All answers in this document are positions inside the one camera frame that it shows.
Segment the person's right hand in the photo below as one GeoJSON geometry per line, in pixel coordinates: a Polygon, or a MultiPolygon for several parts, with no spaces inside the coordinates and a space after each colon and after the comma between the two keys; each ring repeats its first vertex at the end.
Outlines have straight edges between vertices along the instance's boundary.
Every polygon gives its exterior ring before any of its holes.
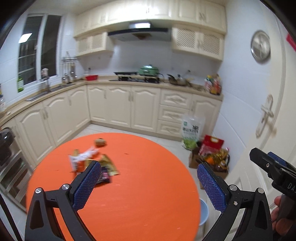
{"type": "Polygon", "coordinates": [[[289,220],[287,218],[282,218],[282,219],[278,218],[278,215],[280,212],[281,198],[282,198],[282,195],[277,196],[274,199],[274,204],[277,207],[271,212],[271,221],[272,221],[273,230],[276,230],[276,232],[279,235],[284,237],[288,233],[288,231],[291,229],[295,221],[289,220]]]}

